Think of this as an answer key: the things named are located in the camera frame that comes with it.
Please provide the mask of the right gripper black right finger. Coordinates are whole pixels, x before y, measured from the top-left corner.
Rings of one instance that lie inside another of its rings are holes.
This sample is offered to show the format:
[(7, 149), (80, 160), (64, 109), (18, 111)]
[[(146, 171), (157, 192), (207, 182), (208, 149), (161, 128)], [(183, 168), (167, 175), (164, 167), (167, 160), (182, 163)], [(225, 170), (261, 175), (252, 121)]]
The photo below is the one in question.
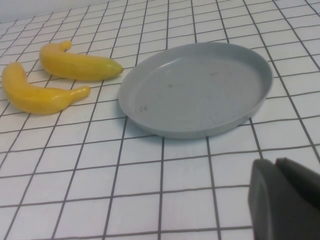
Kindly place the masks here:
[(278, 158), (276, 167), (300, 196), (314, 207), (320, 206), (320, 175), (288, 158)]

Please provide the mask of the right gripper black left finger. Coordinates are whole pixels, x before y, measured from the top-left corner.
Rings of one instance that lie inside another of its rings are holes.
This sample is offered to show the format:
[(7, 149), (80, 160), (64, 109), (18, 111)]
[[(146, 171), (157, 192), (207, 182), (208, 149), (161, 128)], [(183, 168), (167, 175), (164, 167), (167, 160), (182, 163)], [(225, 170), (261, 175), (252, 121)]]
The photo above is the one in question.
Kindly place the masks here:
[(248, 205), (256, 240), (320, 238), (320, 207), (301, 197), (276, 162), (267, 159), (253, 162)]

